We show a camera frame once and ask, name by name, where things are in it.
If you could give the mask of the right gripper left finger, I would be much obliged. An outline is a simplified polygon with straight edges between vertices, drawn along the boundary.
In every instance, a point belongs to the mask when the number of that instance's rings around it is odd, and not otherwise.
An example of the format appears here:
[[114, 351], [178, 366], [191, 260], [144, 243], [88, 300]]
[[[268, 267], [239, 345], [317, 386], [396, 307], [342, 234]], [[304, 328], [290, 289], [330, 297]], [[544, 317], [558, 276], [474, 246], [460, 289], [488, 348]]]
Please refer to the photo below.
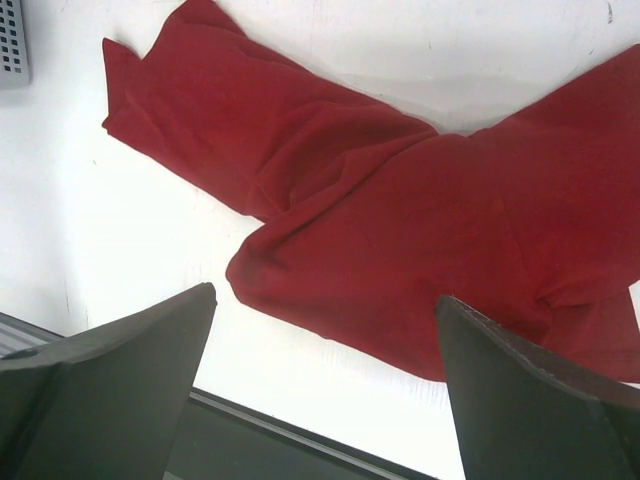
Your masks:
[[2, 478], [162, 478], [216, 306], [201, 283], [3, 357]]

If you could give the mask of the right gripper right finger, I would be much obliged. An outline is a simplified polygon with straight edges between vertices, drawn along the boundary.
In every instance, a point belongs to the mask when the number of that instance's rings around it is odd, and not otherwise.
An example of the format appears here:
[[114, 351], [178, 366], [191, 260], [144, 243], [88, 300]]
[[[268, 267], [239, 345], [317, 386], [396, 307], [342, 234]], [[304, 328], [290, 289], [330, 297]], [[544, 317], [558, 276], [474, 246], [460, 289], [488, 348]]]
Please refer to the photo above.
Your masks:
[[435, 315], [466, 478], [638, 478], [638, 389], [454, 297], [441, 297]]

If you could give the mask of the dark red t shirt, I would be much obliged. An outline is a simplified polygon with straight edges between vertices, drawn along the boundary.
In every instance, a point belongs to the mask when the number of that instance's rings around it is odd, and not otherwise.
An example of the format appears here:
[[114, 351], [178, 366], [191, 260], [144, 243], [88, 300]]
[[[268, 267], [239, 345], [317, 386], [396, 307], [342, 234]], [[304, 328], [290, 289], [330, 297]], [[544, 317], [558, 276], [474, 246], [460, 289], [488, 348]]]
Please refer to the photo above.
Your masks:
[[236, 297], [426, 380], [452, 295], [639, 379], [639, 50], [468, 136], [318, 77], [187, 1], [144, 57], [102, 44], [104, 128], [261, 227]]

